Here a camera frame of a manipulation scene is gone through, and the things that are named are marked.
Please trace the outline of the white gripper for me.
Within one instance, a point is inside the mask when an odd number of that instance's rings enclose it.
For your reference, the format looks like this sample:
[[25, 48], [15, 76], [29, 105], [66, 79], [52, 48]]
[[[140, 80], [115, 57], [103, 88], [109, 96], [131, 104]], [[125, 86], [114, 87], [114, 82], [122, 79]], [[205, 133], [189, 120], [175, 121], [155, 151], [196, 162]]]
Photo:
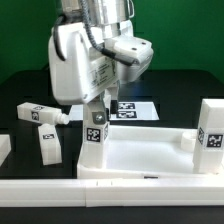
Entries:
[[[100, 46], [132, 57], [135, 63], [127, 66], [95, 50], [82, 22], [59, 26], [59, 46], [65, 60], [57, 56], [53, 38], [48, 44], [53, 96], [59, 104], [85, 104], [117, 81], [121, 84], [133, 82], [152, 60], [152, 43], [133, 36], [131, 21], [121, 23], [121, 34], [116, 37], [106, 37], [99, 27], [92, 27], [91, 31]], [[92, 119], [96, 125], [106, 123], [103, 101], [92, 104]]]

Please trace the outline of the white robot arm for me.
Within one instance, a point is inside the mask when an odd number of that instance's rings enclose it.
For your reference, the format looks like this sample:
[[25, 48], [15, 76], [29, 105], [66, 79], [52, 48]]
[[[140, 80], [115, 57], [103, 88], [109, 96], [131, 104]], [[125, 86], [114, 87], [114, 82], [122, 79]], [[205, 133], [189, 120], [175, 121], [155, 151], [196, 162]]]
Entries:
[[132, 0], [61, 0], [48, 45], [52, 91], [61, 105], [85, 106], [84, 121], [108, 121], [102, 94], [135, 81], [152, 43], [133, 34]]

